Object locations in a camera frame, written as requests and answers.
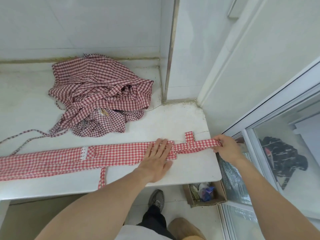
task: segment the white countertop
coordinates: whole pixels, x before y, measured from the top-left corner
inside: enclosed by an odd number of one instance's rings
[[[194,104],[160,105],[161,94],[158,67],[129,68],[138,76],[155,80],[152,104],[142,119],[126,124],[125,133],[109,133],[104,137],[77,137],[71,131],[56,138],[41,138],[29,142],[19,153],[90,145],[155,141],[167,138],[176,144],[185,141],[184,133],[193,131],[195,140],[209,139],[210,134],[202,109]],[[0,141],[28,129],[47,132],[59,120],[59,110],[47,93],[54,83],[50,70],[0,73]],[[38,134],[30,132],[0,145],[0,156],[17,149],[26,139]],[[106,181],[111,183],[132,172],[138,165],[108,168]],[[91,192],[97,189],[100,169],[86,170],[52,177],[0,182],[0,200],[33,198]],[[178,154],[166,176],[148,186],[219,181],[221,172],[211,149],[197,153]]]

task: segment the gray sneaker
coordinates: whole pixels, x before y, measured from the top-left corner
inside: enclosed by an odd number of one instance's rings
[[[162,190],[157,189],[151,194],[148,206],[150,207],[152,205],[158,207],[160,212],[162,212],[162,209],[165,206],[165,194]]]

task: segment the person's left hand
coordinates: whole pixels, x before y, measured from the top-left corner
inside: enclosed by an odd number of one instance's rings
[[[150,143],[143,160],[136,169],[141,173],[145,173],[148,181],[151,183],[162,179],[172,166],[172,161],[166,162],[166,158],[172,147],[172,144],[167,142],[167,139],[162,140],[159,138],[154,146]]]

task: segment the hand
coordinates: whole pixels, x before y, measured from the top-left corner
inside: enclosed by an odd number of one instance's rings
[[[167,139],[157,139],[154,146],[150,143],[143,160],[136,169],[149,178],[148,182],[159,181],[172,166],[172,161],[166,162],[172,147],[172,144],[167,142]]]
[[[220,141],[222,146],[214,146],[212,149],[214,152],[218,152],[223,160],[231,163],[236,167],[238,161],[244,158],[241,153],[241,149],[237,142],[230,136],[217,135],[213,138],[214,140]]]

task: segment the white shirt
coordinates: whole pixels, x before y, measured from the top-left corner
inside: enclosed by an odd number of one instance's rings
[[[165,236],[157,234],[155,231],[143,227],[124,225],[122,226],[118,236],[114,240],[171,240]]]

